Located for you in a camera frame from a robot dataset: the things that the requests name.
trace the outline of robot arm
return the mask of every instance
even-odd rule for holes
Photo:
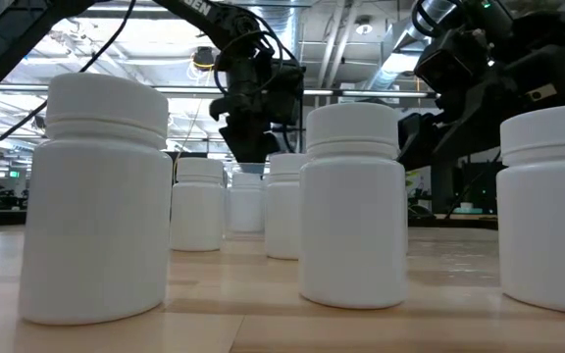
[[[434,41],[415,69],[441,94],[442,113],[400,122],[407,170],[498,146],[503,121],[565,105],[565,13],[513,19],[500,0],[454,2],[457,25],[428,31]]]
[[[58,21],[105,1],[15,0],[0,14],[0,82]],[[260,29],[245,9],[209,0],[154,1],[197,26],[223,50],[216,67],[227,73],[229,87],[211,105],[211,115],[230,114],[221,133],[237,161],[264,162],[279,148],[268,133],[270,123],[293,124],[299,115],[303,69],[273,60],[274,49],[263,43],[263,35],[246,35]]]

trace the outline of white plastic jar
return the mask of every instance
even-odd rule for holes
[[[565,311],[565,107],[500,126],[500,280],[518,300]]]
[[[266,188],[265,252],[269,257],[297,260],[300,252],[300,168],[304,154],[270,157]]]
[[[343,308],[384,308],[406,296],[406,198],[398,113],[371,103],[307,118],[300,171],[300,293]]]
[[[224,236],[224,164],[180,158],[172,197],[172,249],[219,250]]]
[[[229,226],[233,232],[263,232],[263,181],[252,173],[235,173],[229,199]]]
[[[50,141],[34,150],[21,317],[76,325],[165,297],[172,160],[167,99],[112,76],[52,79]]]

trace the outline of wooden table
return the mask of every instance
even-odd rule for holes
[[[565,353],[565,314],[501,294],[491,230],[411,229],[409,299],[392,309],[308,302],[297,293],[296,262],[236,239],[222,252],[174,252],[161,306],[82,327],[18,319],[23,240],[22,228],[0,228],[0,352]]]

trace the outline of wooden tabletop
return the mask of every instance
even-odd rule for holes
[[[0,228],[0,352],[564,352],[565,314],[498,287],[492,230],[410,229],[409,299],[373,311],[302,299],[297,263],[263,241],[172,254],[167,298],[108,324],[46,327],[18,319],[23,229]]]

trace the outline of ceiling duct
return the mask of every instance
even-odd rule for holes
[[[287,49],[294,55],[298,52],[298,33],[300,32],[300,11],[302,9],[285,6],[250,6],[246,9],[265,20]]]
[[[454,5],[445,0],[426,0],[423,7],[432,19],[439,22],[452,11]],[[424,27],[431,28],[421,17],[418,17],[418,21]],[[411,19],[389,25],[381,46],[385,61],[365,82],[363,89],[388,90],[400,74],[413,71],[421,51],[429,42],[430,38],[416,29]]]

